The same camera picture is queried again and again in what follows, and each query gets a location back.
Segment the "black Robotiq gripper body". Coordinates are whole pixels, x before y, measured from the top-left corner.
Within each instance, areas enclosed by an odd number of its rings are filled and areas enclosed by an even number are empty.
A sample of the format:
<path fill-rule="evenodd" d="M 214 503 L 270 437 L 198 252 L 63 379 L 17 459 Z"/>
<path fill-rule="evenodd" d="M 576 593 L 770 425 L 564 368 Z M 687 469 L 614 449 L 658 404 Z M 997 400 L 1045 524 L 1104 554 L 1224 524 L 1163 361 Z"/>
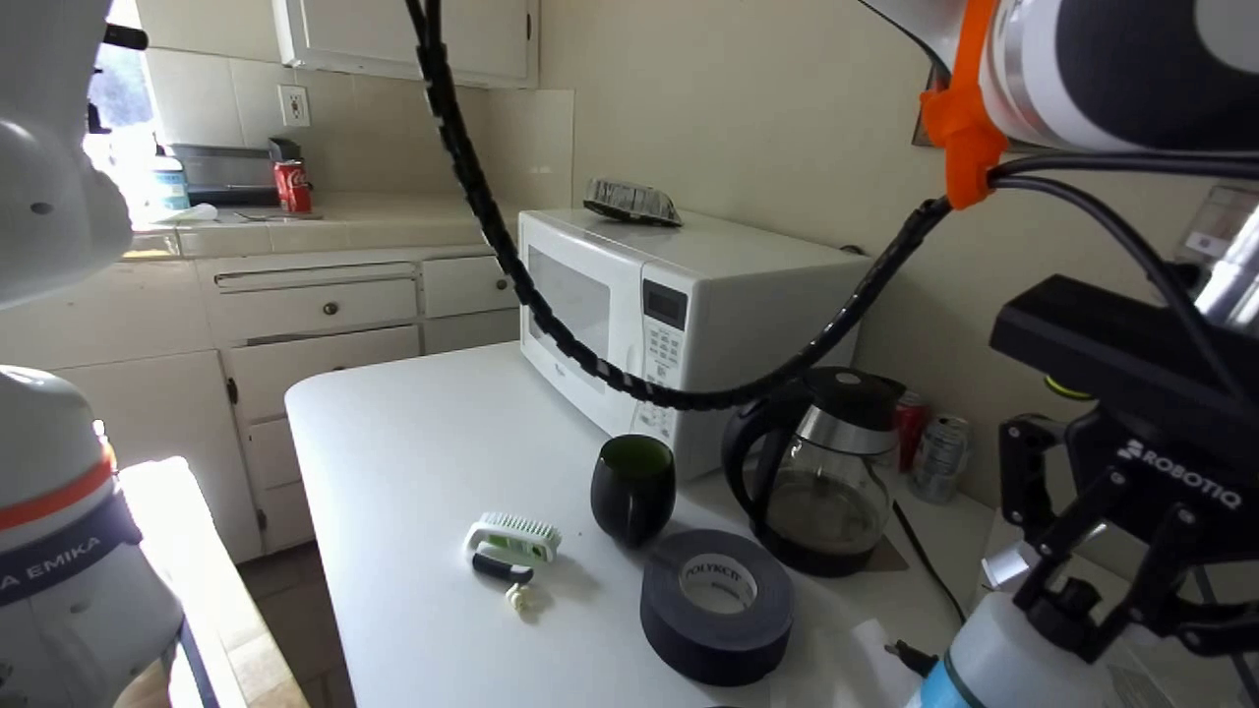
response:
<path fill-rule="evenodd" d="M 1058 651 L 1100 659 L 1129 625 L 1175 636 L 1188 653 L 1259 651 L 1259 604 L 1188 604 L 1183 580 L 1203 567 L 1250 562 L 1257 486 L 1221 455 L 1129 429 L 1093 411 L 1072 425 L 1023 412 L 999 425 L 1002 521 L 1035 553 L 1017 609 Z M 1121 526 L 1146 554 L 1104 619 L 1100 593 L 1058 575 L 1100 526 Z"/>

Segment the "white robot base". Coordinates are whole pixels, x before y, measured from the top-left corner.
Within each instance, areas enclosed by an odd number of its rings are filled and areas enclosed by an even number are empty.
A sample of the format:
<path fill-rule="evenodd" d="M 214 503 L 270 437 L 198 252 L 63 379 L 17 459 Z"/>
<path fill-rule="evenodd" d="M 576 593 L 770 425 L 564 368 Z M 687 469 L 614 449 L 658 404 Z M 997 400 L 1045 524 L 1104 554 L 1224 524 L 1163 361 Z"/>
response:
<path fill-rule="evenodd" d="M 119 187 L 84 150 L 109 0 L 0 0 L 0 303 L 100 276 L 131 247 Z M 109 708 L 171 661 L 182 608 L 140 554 L 85 395 L 0 369 L 0 703 Z"/>

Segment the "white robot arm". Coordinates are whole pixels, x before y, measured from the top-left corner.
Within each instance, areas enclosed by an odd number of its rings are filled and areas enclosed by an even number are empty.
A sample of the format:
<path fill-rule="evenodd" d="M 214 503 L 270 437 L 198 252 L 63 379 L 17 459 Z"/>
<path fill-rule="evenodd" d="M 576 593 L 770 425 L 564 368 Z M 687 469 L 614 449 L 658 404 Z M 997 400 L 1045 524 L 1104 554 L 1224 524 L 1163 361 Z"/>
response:
<path fill-rule="evenodd" d="M 1257 554 L 1257 281 L 1224 255 L 1203 286 L 1074 170 L 1246 176 L 1257 0 L 860 0 L 937 67 L 922 130 L 956 209 L 997 188 L 1093 217 L 1158 286 L 1149 303 L 1052 276 L 1017 294 L 990 348 L 1085 395 L 1090 412 L 1002 425 L 1002 511 L 1035 571 L 1017 608 L 1093 661 L 1146 625 L 1203 659 L 1259 643 L 1250 604 L 1192 604 L 1199 567 Z"/>

